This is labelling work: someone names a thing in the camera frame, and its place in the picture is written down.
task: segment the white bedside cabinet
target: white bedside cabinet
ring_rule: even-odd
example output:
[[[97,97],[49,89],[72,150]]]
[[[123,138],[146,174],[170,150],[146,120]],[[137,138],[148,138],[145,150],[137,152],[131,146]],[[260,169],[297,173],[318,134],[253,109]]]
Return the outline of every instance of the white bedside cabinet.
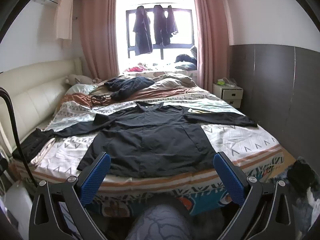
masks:
[[[213,84],[213,94],[226,101],[234,108],[240,108],[243,89],[241,87],[229,87]]]

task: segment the nightstand drawer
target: nightstand drawer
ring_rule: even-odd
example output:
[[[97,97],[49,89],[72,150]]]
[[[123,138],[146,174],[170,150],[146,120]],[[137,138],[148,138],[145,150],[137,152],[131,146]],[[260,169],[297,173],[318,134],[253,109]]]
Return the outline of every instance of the nightstand drawer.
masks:
[[[243,90],[223,90],[222,100],[241,99]]]
[[[225,102],[234,108],[240,108],[241,99],[225,100]]]

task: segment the plush toy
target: plush toy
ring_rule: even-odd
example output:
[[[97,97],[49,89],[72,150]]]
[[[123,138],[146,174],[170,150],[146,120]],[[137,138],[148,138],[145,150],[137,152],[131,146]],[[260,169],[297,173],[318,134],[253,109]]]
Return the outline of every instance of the plush toy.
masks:
[[[66,78],[66,83],[71,86],[75,84],[93,85],[100,82],[101,82],[101,79],[99,78],[92,79],[90,77],[74,75],[74,74],[68,75]]]

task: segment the wainscoting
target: wainscoting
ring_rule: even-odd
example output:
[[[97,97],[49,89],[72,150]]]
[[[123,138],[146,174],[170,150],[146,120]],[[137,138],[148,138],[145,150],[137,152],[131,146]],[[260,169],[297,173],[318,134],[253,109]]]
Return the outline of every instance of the wainscoting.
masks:
[[[230,46],[240,110],[320,174],[320,53],[292,46]]]

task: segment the silver screw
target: silver screw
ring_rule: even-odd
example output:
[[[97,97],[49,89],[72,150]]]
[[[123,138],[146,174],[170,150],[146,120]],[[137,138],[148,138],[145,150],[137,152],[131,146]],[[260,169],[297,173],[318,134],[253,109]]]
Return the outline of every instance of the silver screw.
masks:
[[[68,182],[70,182],[70,183],[75,182],[76,179],[77,179],[76,176],[70,176],[70,177],[68,178]]]
[[[39,182],[39,186],[40,186],[40,187],[44,186],[45,184],[47,184],[47,182],[46,182],[45,180],[41,180],[41,181]]]
[[[256,179],[254,176],[250,176],[250,177],[248,178],[248,180],[249,180],[250,182],[252,182],[252,183],[256,183],[256,182],[257,182],[257,179]]]
[[[285,186],[285,182],[284,182],[283,180],[279,180],[278,183],[279,183],[279,185],[282,186],[282,187]]]

